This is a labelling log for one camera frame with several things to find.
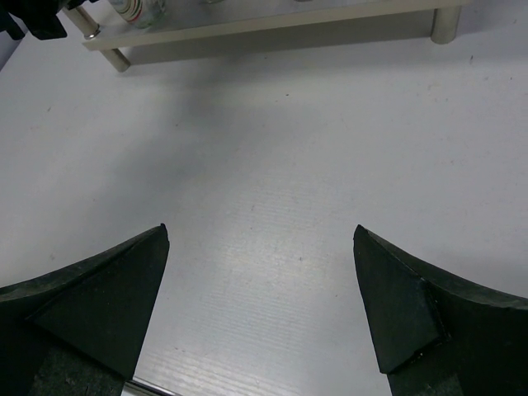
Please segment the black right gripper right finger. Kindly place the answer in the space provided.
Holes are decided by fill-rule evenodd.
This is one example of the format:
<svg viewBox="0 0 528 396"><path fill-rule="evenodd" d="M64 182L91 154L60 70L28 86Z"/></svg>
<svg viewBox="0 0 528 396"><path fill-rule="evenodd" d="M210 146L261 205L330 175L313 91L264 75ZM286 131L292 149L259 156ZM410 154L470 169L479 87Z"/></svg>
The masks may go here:
<svg viewBox="0 0 528 396"><path fill-rule="evenodd" d="M525 395L527 300L433 266L359 225L354 260L393 395Z"/></svg>

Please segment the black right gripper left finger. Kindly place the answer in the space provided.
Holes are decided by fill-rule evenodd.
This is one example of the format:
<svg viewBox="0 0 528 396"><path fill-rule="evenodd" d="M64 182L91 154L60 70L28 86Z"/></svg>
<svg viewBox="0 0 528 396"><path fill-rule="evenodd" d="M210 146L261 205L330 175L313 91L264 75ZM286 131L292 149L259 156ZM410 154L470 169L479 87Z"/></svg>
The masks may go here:
<svg viewBox="0 0 528 396"><path fill-rule="evenodd" d="M119 395L132 380L167 264L160 224L1 289L3 395Z"/></svg>

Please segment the clear glass bottle front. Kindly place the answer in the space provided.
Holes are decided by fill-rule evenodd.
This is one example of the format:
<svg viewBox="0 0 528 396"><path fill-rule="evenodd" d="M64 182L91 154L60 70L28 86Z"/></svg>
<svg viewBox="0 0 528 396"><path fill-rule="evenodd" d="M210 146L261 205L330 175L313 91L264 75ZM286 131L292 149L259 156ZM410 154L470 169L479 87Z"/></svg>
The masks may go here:
<svg viewBox="0 0 528 396"><path fill-rule="evenodd" d="M109 3L124 21L138 29L154 25L166 13L163 0L110 0Z"/></svg>

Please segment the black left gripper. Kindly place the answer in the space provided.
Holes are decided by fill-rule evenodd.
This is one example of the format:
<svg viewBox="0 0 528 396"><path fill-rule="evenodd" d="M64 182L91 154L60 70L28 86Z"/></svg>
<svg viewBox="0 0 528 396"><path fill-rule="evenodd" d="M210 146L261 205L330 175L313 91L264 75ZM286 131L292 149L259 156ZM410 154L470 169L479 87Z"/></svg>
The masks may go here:
<svg viewBox="0 0 528 396"><path fill-rule="evenodd" d="M13 19L16 17L39 40L65 38L67 32L57 17L64 11L78 21L90 40L99 34L99 24L83 10L83 4L83 0L1 0L1 32L6 31L13 40L23 39L26 33Z"/></svg>

